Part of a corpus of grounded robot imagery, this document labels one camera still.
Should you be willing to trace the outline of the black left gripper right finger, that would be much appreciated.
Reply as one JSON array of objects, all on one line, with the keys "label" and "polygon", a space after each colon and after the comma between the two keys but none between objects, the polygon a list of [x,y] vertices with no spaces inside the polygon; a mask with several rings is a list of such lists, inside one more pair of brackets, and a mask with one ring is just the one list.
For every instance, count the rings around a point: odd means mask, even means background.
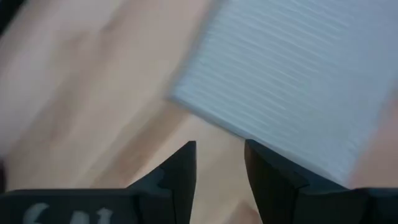
[{"label": "black left gripper right finger", "polygon": [[398,224],[398,188],[347,189],[252,139],[244,158],[263,224]]}]

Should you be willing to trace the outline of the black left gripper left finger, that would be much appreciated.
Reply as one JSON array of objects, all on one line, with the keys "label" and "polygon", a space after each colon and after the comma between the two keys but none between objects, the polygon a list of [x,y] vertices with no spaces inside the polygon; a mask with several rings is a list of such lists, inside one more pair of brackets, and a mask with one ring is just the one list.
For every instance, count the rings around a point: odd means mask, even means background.
[{"label": "black left gripper left finger", "polygon": [[0,194],[0,224],[189,224],[196,170],[196,143],[189,141],[124,189]]}]

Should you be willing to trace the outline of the white waffle microfiber towel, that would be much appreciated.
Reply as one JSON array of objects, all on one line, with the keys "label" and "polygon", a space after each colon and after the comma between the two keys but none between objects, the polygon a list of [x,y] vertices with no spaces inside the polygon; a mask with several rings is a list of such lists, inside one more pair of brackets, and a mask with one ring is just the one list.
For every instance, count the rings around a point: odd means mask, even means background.
[{"label": "white waffle microfiber towel", "polygon": [[215,0],[171,98],[347,186],[398,88],[398,0]]}]

